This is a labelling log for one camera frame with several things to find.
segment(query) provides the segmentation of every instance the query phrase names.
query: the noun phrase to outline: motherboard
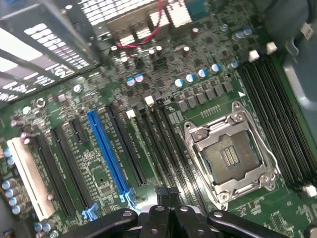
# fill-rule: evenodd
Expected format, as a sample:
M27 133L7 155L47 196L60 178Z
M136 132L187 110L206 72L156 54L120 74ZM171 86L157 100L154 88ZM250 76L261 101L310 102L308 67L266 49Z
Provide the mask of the motherboard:
M317 148L253 3L225 2L167 3L151 41L125 47L146 33L112 30L121 43L103 65L2 109L17 219L62 237L176 187L204 215L303 237L317 220Z

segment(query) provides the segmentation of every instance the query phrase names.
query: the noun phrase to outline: green circuit board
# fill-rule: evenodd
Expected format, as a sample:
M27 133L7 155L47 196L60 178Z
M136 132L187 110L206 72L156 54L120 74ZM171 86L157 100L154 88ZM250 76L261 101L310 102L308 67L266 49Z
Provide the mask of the green circuit board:
M3 150L7 147L8 140L19 137L21 134L21 128L10 127L12 120L25 121L26 132L31 131L31 133L43 135L50 148L58 167L58 171L55 172L63 178L75 207L75 214L66 216L58 199L53 200L56 213L51 219L56 222L54 230L59 235L89 222L89 219L84 219L82 216L85 209L77 195L78 191L74 187L71 174L66 169L67 161L63 159L58 143L54 140L52 132L54 128L58 127L63 131L91 200L99 207L96 215L104 216L129 205L126 199L122 202L116 181L104 160L100 145L87 117L87 113L93 110L99 116L122 174L131 188L136 210L140 210L145 205L157 203L155 192L157 186L179 187L184 191L181 193L182 202L198 206L204 214L215 209L215 205L209 200L203 186L198 185L201 201L196 194L192 194L190 189L186 193L187 188L183 188L184 184L190 183L190 175L182 166L177 165L178 163L189 164L191 168L192 164L188 151L183 145L181 133L184 131L184 123L187 121L196 125L208 123L231 113L232 104L240 102L252 115L264 143L269 144L265 132L261 128L262 124L257 111L250 100L249 91L246 90L240 74L228 67L232 61L239 59L239 54L258 49L268 42L264 27L255 26L252 22L252 16L255 14L256 10L251 1L232 0L221 12L209 14L187 24L180 35L167 36L161 41L148 43L146 47L131 52L134 57L129 57L129 66L124 66L121 62L121 58L127 56L126 52L122 51L119 55L111 55L111 60L107 64L36 95L19 100L2 111L0 142ZM227 31L221 31L220 27L223 24L227 24ZM253 28L253 34L239 41L233 39L234 32L245 27ZM199 29L198 36L192 36L193 28ZM155 49L157 45L162 47L162 53L153 61L148 50ZM187 56L184 56L182 52L185 46L190 49ZM283 83L294 115L300 123L312 154L316 155L316 146L310 137L282 67L275 56L270 59ZM142 61L141 69L137 69L135 65L140 61ZM221 66L218 73L211 72L211 66L215 63ZM199 74L200 70L207 75ZM143 82L136 83L133 87L128 86L127 79L135 77L137 74L142 74ZM194 82L185 83L181 89L176 87L175 81L185 79L188 74L193 75ZM206 94L210 90L214 92L213 98ZM196 99L188 101L200 93L204 93L205 102L200 103ZM145 122L138 119L141 117L141 107L145 105L144 99L148 96L160 100L164 108L158 114L159 117L156 117L156 112L144 107L144 116L148 118L148 121ZM120 140L118 130L113 124L113 118L109 114L109 108L105 107L109 105L115 111L115 118L119 121L120 128L125 130L124 138L129 141L127 148L133 149L134 158L139 161L144 172L145 179L142 185L135 177L124 149L125 145ZM129 119L127 116L129 110L136 111L137 118ZM77 120L83 128L87 142L79 143L76 139L71 125L73 120ZM152 127L152 134L147 132L147 126L149 130ZM169 140L174 140L174 144L169 144ZM53 191L54 188L51 181L47 179L46 169L34 142L31 141L28 147L47 191ZM164 169L161 161L165 157L173 157L174 151L175 154L179 152L180 156L184 155L184 161L178 161L181 159L176 158L171 163L170 158L164 162L166 163ZM17 169L15 166L8 165L4 158L0 160L0 164L3 179L15 177L19 182L20 191L22 191L24 202L27 205L19 217L33 217L36 221L26 190L18 177ZM170 177L175 176L176 179L168 178L168 175L164 175L164 171L168 171ZM300 198L295 191L286 186L281 175L276 175L275 183L273 191L261 188L229 202L228 211L288 237L303 237L303 229L317 220L316 199Z

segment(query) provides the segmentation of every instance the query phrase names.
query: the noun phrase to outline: black ram slot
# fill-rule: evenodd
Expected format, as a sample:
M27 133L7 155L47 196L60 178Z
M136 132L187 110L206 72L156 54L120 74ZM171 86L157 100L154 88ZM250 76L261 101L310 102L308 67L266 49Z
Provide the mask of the black ram slot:
M188 162L186 161L186 155L184 153L184 150L181 148L181 145L179 144L174 129L170 123L170 120L168 118L168 115L166 114L165 110L164 110L164 103L162 101L158 101L158 104L160 106L160 112L161 112L161 118L166 126L166 129L168 131L168 134L170 135L169 139L170 142L175 146L176 152L179 156L179 162L182 165L182 167L186 170L186 174L187 177L189 179L190 184L192 185L193 191L195 193L195 196L198 200L198 203L203 211L203 213L207 214L208 210L204 204L204 199L202 194L200 193L198 184L196 182L195 179L195 175L193 174L193 171L191 170L191 168L188 166Z
M185 197L186 197L188 202L190 202L191 204L194 205L195 204L194 199L191 195L191 192L189 191L189 189L187 187L187 183L185 181L185 178L183 177L181 170L179 169L179 164L178 164L179 154L177 154L177 152L174 150L172 144L170 143L170 140L169 140L170 137L168 136L167 131L165 130L164 126L162 125L162 120L160 118L159 110L153 110L151 112L151 114L153 114L152 119L153 119L153 122L154 122L156 128L158 129L158 133L163 138L162 142L165 145L166 152L168 153L168 157L170 158L170 162L171 162L171 164L176 172L176 177L177 177L178 181L180 182L181 187L184 190Z
M88 141L85 131L81 126L80 120L78 118L71 120L69 124L74 132L77 143L85 143Z
M140 164L139 158L135 153L133 145L131 144L128 133L126 132L124 126L121 124L121 121L118 118L118 115L111 104L106 106L106 111L110 117L116 135L119 138L119 142L122 146L122 149L128 159L129 165L132 169L133 175L137 181L138 186L145 185L147 183L147 180L143 172L142 166Z
M239 74L277 157L286 185L294 191L316 182L317 162L306 142L272 59L246 63Z
M84 178L81 175L81 172L77 166L73 153L68 146L66 137L63 133L63 129L61 126L58 126L53 128L51 132L55 140L55 143L60 150L63 161L65 162L66 169L77 191L77 195L80 199L80 202L84 209L89 208L93 205L93 201L87 189Z
M166 177L170 186L177 187L177 184L172 177L172 173L166 161L164 160L164 154L162 153L163 149L157 143L157 139L155 136L156 133L153 130L153 127L151 126L151 122L148 119L148 115L146 114L146 111L141 110L140 114L141 114L140 120L142 120L143 124L140 124L140 122L138 121L137 122L138 127L144 138L147 138L146 133L148 133L149 135L149 138L150 138L150 144L148 145L148 147L150 148L149 151L151 153L152 158L157 158L157 163L160 164L160 167L162 169L162 172L160 172L161 177L162 178Z
M59 200L60 207L65 216L75 216L76 209L69 196L68 190L64 183L64 179L59 173L58 166L51 153L51 150L46 143L44 135L40 134L34 138L35 147L40 155L44 169L49 177L49 180L54 189L55 195Z

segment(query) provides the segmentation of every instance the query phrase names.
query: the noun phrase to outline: blue pcie slot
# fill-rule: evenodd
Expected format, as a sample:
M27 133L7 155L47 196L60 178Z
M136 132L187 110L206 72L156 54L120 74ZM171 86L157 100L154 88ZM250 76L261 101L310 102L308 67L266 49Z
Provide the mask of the blue pcie slot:
M90 111L87 113L87 117L93 129L93 133L96 137L97 143L100 147L104 160L106 161L106 164L109 167L111 176L120 193L121 201L124 202L125 200L127 200L129 206L134 207L134 201L130 198L132 191L129 188L127 181L123 175L123 172L117 162L109 138L99 120L97 112Z

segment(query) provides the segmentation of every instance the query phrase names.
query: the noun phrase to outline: red wire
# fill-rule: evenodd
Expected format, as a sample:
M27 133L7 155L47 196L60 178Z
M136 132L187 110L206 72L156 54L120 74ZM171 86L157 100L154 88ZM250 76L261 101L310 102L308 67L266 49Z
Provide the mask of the red wire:
M147 43L150 39L153 38L153 36L159 32L160 29L160 20L162 18L162 12L163 12L163 0L158 0L158 24L156 26L156 28L154 29L154 31L148 35L146 38L143 39L143 41L141 41L140 45L143 45L145 43ZM139 46L138 45L125 45L123 46L120 42L117 43L117 46L120 48L131 48L131 49L137 49Z

